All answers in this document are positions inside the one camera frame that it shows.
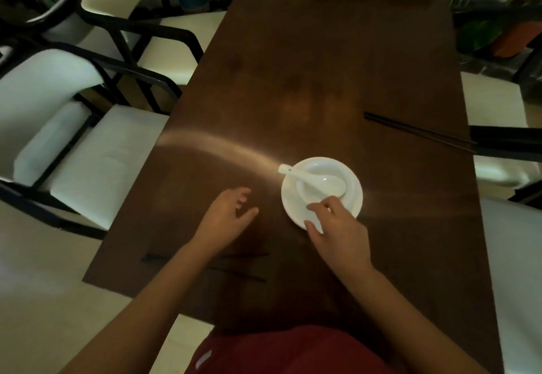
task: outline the hand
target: hand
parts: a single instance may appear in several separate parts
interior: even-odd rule
[[[360,278],[372,275],[367,228],[358,222],[335,196],[307,208],[316,213],[322,225],[321,234],[314,224],[305,221],[308,236],[316,250],[346,288]]]
[[[248,194],[250,189],[247,187],[228,189],[220,193],[203,216],[191,243],[199,245],[213,257],[239,237],[258,214],[258,208],[252,207],[241,217],[237,217],[235,210],[247,202]]]

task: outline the white bowl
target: white bowl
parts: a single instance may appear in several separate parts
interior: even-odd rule
[[[342,205],[354,217],[359,215],[363,204],[362,185],[354,172],[346,165],[328,157],[311,157],[300,161],[294,165],[294,168],[313,174],[332,174],[343,179],[346,183],[346,192],[340,198]],[[302,229],[306,229],[304,221],[309,220],[322,232],[316,214],[308,210],[306,206],[309,203],[319,202],[327,196],[304,181],[286,175],[282,182],[281,197],[286,213],[295,224]]]

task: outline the red shirt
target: red shirt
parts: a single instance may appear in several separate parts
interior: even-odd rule
[[[348,334],[318,326],[287,331],[209,336],[186,374],[393,374],[383,360]]]

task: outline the left hand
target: left hand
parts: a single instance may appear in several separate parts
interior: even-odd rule
[[[191,244],[197,244],[211,257],[217,255],[243,232],[258,214],[258,208],[252,207],[241,217],[237,217],[236,210],[247,202],[250,189],[224,190],[211,203],[207,213],[198,227]]]

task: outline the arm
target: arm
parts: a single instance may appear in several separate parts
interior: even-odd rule
[[[207,262],[250,224],[253,207],[237,218],[250,189],[222,192],[192,240],[139,295],[61,371],[61,374],[148,373],[179,314],[181,301]]]
[[[367,229],[338,198],[307,208],[316,213],[324,231],[305,222],[318,253],[414,372],[487,374],[372,267]]]

